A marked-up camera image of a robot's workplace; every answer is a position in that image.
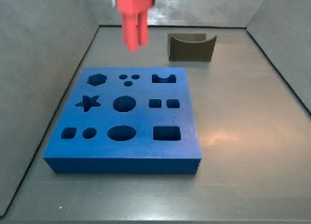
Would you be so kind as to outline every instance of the rectangular hole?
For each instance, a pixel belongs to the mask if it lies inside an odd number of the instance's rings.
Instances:
[[[151,108],[161,108],[161,100],[160,99],[149,99],[149,107]]]
[[[168,99],[167,106],[168,106],[168,108],[180,108],[180,100],[179,99]]]
[[[61,139],[72,139],[75,137],[76,127],[65,127],[61,131]]]
[[[167,141],[181,140],[180,128],[176,126],[155,126],[153,140],[167,140]]]

